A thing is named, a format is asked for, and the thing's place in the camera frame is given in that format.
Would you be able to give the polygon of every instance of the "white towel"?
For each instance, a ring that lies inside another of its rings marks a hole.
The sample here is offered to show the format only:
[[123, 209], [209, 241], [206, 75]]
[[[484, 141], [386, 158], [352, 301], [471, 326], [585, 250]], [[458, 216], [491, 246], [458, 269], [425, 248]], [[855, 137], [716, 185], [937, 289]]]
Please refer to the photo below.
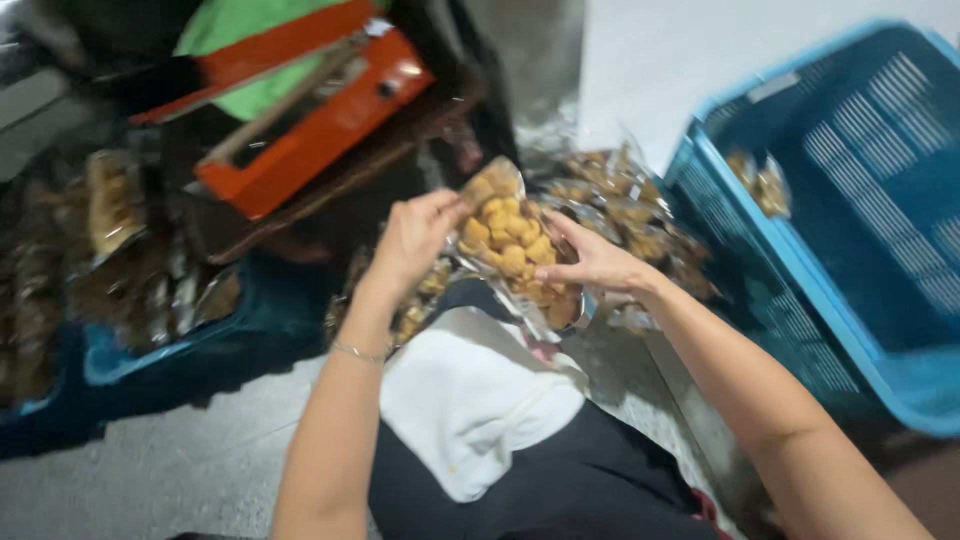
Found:
[[457, 503], [476, 501], [511, 465], [511, 452], [566, 426], [587, 377], [569, 357], [551, 369], [517, 327], [475, 307], [444, 313], [387, 362], [380, 413]]

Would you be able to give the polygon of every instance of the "silver bracelet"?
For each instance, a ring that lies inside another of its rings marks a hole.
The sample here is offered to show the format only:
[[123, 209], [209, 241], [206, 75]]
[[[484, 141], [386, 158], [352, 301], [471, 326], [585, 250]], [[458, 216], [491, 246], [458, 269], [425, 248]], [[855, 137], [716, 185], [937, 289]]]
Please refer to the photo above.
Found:
[[393, 347], [388, 346], [387, 350], [379, 355], [368, 355], [366, 353], [361, 353], [357, 350], [356, 347], [350, 347], [349, 345], [344, 345], [340, 342], [339, 339], [334, 339], [333, 343], [330, 345], [331, 352], [346, 353], [350, 356], [356, 356], [361, 360], [366, 360], [372, 364], [382, 364], [387, 360], [387, 356], [393, 351]]

